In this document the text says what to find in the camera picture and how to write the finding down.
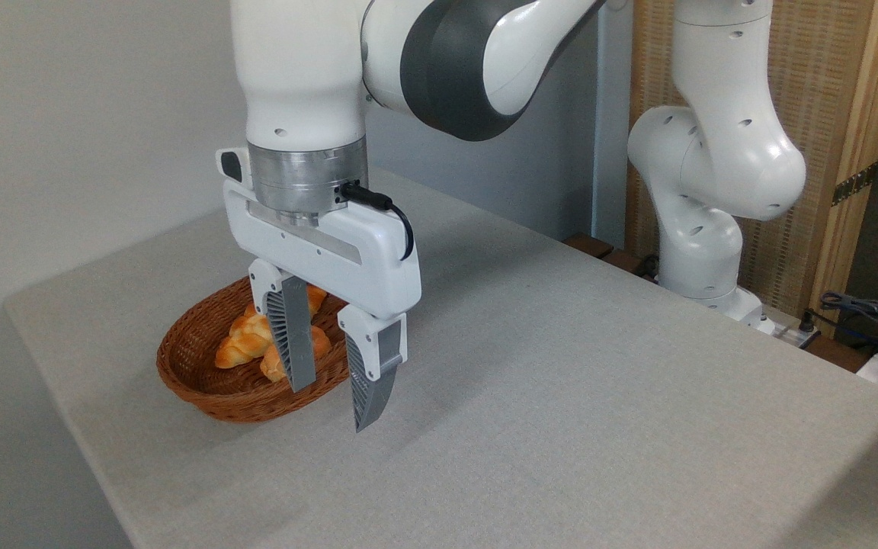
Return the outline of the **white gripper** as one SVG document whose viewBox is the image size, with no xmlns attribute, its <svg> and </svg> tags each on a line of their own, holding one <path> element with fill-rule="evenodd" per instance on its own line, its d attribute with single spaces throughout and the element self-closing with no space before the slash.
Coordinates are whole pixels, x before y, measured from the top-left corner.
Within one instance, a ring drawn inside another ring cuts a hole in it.
<svg viewBox="0 0 878 549">
<path fill-rule="evenodd" d="M 408 358 L 404 312 L 421 299 L 417 253 L 404 256 L 404 223 L 351 202 L 321 216 L 317 226 L 294 226 L 257 201 L 246 147 L 217 150 L 216 166 L 226 177 L 231 233 L 258 258 L 248 267 L 255 309 L 271 324 L 293 392 L 316 377 L 306 281 L 354 303 L 338 313 L 338 324 L 346 334 L 359 433 L 386 409 L 398 366 Z"/>
</svg>

